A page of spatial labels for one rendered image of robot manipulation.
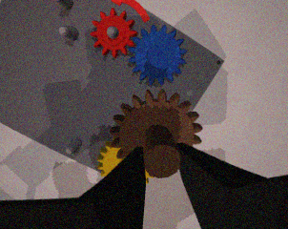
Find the red curved arrow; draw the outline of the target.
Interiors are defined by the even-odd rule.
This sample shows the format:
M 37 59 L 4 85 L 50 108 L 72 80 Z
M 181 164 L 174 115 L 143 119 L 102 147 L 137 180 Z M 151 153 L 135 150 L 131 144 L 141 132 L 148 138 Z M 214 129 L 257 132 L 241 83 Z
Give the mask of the red curved arrow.
M 138 14 L 140 15 L 140 17 L 142 18 L 143 22 L 147 22 L 148 20 L 150 20 L 148 13 L 146 12 L 146 10 L 144 10 L 141 5 L 138 2 L 135 2 L 134 0 L 112 0 L 112 2 L 114 2 L 116 5 L 121 5 L 122 3 L 126 3 L 128 5 L 130 5 L 131 7 L 133 7 L 134 10 L 136 10 L 138 12 Z

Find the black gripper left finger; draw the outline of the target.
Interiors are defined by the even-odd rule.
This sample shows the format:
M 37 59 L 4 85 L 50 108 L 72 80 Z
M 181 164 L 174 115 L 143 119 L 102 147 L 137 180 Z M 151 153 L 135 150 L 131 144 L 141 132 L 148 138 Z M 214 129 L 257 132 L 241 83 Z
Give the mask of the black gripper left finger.
M 0 229 L 143 229 L 145 193 L 136 147 L 81 197 L 0 200 Z

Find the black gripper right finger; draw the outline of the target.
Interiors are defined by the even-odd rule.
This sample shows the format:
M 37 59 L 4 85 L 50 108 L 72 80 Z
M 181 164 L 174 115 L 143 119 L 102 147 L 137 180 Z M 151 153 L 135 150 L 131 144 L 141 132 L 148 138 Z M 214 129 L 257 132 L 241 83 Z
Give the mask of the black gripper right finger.
M 200 229 L 287 229 L 288 175 L 262 177 L 185 143 L 176 147 Z

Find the brown gear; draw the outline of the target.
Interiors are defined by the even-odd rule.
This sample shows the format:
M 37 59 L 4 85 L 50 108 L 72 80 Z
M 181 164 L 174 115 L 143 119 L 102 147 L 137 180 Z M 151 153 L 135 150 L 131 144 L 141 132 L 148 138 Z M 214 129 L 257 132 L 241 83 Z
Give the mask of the brown gear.
M 180 166 L 180 153 L 177 143 L 191 147 L 201 144 L 195 135 L 202 127 L 195 122 L 199 115 L 189 112 L 192 103 L 187 100 L 179 104 L 179 94 L 173 94 L 169 101 L 164 89 L 154 99 L 147 90 L 145 101 L 133 94 L 133 104 L 122 103 L 123 114 L 115 114 L 113 121 L 120 125 L 110 129 L 110 134 L 118 136 L 112 148 L 120 148 L 117 159 L 125 158 L 134 148 L 143 147 L 144 166 L 150 177 L 170 177 Z

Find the blue gear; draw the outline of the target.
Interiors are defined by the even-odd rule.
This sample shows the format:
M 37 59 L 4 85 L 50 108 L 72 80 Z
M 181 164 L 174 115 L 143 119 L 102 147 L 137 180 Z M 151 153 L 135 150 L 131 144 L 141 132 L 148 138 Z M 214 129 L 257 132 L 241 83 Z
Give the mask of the blue gear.
M 142 71 L 140 80 L 148 75 L 150 85 L 156 78 L 160 85 L 163 85 L 164 77 L 174 81 L 172 73 L 182 73 L 178 66 L 186 64 L 180 55 L 187 50 L 178 47 L 183 43 L 184 38 L 175 41 L 176 31 L 166 33 L 166 30 L 166 25 L 163 25 L 161 30 L 157 31 L 153 24 L 151 32 L 148 34 L 145 29 L 141 28 L 143 38 L 140 40 L 138 37 L 133 37 L 133 41 L 137 45 L 128 48 L 130 52 L 135 53 L 135 57 L 130 58 L 128 62 L 137 64 L 132 72 Z

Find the yellow gear with black stripe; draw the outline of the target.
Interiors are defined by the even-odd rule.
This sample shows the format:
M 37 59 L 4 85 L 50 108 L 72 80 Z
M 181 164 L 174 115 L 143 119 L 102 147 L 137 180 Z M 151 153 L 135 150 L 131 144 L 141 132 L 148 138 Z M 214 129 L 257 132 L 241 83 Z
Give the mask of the yellow gear with black stripe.
M 97 158 L 97 160 L 100 161 L 100 163 L 98 163 L 97 168 L 102 170 L 102 172 L 101 172 L 102 177 L 105 177 L 109 172 L 111 172 L 113 170 L 113 168 L 120 161 L 122 161 L 124 159 L 124 158 L 122 158 L 122 159 L 116 158 L 116 154 L 120 148 L 112 148 L 111 142 L 106 141 L 105 147 L 106 148 L 101 148 L 100 153 L 102 155 L 98 155 L 98 158 Z M 146 184 L 148 184 L 149 183 L 148 177 L 150 177 L 150 175 L 148 174 L 148 172 L 146 170 L 145 170 L 145 173 L 146 173 Z

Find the grey board with pegs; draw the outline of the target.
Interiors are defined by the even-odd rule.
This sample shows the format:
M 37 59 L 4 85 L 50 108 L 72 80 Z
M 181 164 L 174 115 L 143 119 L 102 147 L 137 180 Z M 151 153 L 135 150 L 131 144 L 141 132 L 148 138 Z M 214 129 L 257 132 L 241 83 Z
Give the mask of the grey board with pegs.
M 125 46 L 102 54 L 95 48 L 97 31 L 92 21 L 101 22 L 100 12 L 116 16 L 126 11 L 130 30 L 141 28 L 148 34 L 166 25 L 166 33 L 176 31 L 175 41 L 187 52 L 180 55 L 186 64 L 182 73 L 173 72 L 174 81 L 164 77 L 150 85 L 142 71 L 133 73 L 135 53 Z M 167 100 L 178 93 L 179 104 L 189 100 L 192 112 L 212 83 L 224 60 L 192 37 L 177 30 L 146 10 L 150 20 L 143 22 L 136 10 L 112 0 L 1 0 L 0 2 L 0 122 L 14 131 L 73 159 L 99 173 L 97 160 L 105 142 L 112 143 L 110 129 L 120 126 L 114 115 L 124 115 L 122 103 L 134 107 L 133 94 L 145 101 L 149 90 L 154 99 L 161 89 Z M 125 115 L 124 115 L 125 116 Z

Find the red gear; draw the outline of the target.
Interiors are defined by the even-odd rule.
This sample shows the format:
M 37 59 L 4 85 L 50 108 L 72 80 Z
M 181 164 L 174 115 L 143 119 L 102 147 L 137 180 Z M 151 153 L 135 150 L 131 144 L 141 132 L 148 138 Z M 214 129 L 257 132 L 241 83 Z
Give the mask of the red gear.
M 101 22 L 92 21 L 93 25 L 97 27 L 97 31 L 93 31 L 90 33 L 92 37 L 97 37 L 97 41 L 94 42 L 93 46 L 95 48 L 104 47 L 102 50 L 102 54 L 106 55 L 113 50 L 113 58 L 117 57 L 118 50 L 121 50 L 122 53 L 127 55 L 127 49 L 125 46 L 128 44 L 131 47 L 134 47 L 135 44 L 130 37 L 135 37 L 138 35 L 137 31 L 130 30 L 130 28 L 134 25 L 134 20 L 130 19 L 126 22 L 127 13 L 126 11 L 122 11 L 120 16 L 116 16 L 116 12 L 112 8 L 112 11 L 109 16 L 104 12 L 100 12 L 100 16 L 103 19 Z M 107 35 L 108 27 L 117 27 L 119 30 L 119 35 L 115 39 L 111 39 Z

